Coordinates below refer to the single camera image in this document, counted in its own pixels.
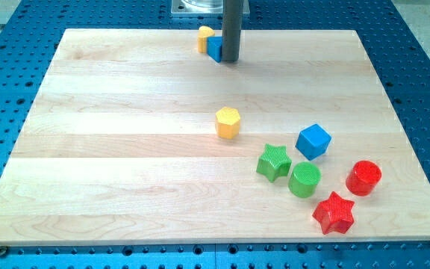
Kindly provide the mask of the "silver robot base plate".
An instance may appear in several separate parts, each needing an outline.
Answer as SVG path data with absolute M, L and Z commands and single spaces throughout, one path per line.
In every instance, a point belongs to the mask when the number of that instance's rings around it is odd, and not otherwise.
M 222 17 L 223 0 L 170 0 L 171 18 Z

